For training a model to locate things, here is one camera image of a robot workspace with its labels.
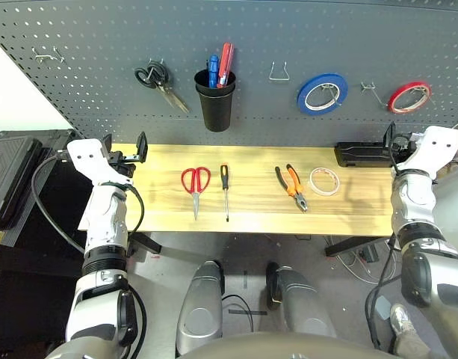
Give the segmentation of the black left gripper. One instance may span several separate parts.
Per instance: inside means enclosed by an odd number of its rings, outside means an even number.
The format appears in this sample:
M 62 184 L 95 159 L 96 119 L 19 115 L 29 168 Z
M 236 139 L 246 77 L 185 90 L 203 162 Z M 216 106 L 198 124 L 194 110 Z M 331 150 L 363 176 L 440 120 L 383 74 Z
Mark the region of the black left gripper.
M 145 132 L 141 132 L 137 138 L 137 155 L 124 156 L 121 151 L 111 152 L 112 134 L 106 134 L 102 140 L 106 151 L 109 153 L 108 164 L 119 174 L 132 178 L 136 169 L 136 162 L 144 163 L 148 152 L 148 143 Z

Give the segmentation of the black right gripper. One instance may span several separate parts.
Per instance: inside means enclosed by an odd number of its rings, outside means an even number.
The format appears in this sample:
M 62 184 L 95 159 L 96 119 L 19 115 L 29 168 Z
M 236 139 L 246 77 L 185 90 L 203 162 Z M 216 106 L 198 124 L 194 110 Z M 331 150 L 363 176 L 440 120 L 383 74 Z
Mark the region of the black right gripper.
M 384 147 L 389 148 L 392 143 L 392 157 L 396 164 L 406 161 L 417 148 L 413 132 L 396 134 L 396 125 L 392 121 L 384 134 Z

